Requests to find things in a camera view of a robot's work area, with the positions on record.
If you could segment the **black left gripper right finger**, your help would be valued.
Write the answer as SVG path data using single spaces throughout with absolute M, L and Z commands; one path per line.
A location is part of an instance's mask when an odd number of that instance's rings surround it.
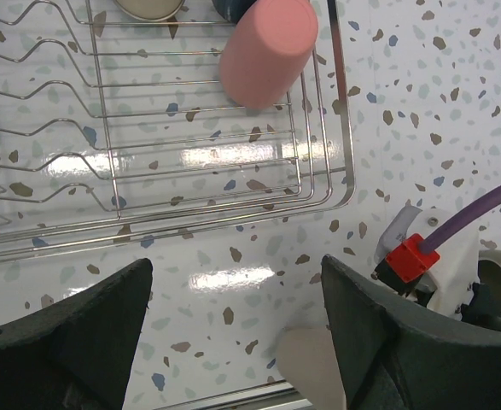
M 488 289 L 462 320 L 322 259 L 329 327 L 349 409 L 501 409 L 501 315 Z

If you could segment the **dark blue ceramic mug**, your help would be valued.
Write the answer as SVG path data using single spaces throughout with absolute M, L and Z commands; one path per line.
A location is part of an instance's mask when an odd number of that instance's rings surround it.
M 256 0 L 212 0 L 213 7 L 229 23 L 236 24 Z

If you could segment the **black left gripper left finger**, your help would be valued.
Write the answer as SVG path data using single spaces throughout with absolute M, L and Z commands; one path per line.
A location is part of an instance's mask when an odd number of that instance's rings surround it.
M 0 325 L 0 409 L 121 409 L 153 282 L 140 259 Z

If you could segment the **beige plastic cup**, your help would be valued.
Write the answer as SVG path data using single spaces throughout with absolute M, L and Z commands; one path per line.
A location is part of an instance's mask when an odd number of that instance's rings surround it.
M 341 381 L 330 330 L 291 328 L 279 338 L 277 368 L 282 377 L 316 409 L 345 409 Z

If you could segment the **pink plastic cup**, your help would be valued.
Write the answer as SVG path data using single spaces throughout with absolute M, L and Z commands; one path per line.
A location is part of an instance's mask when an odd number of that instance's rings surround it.
M 317 34 L 310 2 L 255 2 L 236 24 L 219 60 L 219 80 L 228 98 L 251 109 L 279 102 L 304 70 Z

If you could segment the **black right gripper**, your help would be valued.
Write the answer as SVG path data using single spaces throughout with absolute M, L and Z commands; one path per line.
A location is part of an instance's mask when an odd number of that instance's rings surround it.
M 462 322 L 501 332 L 501 305 L 486 284 L 473 283 L 473 297 L 461 305 Z

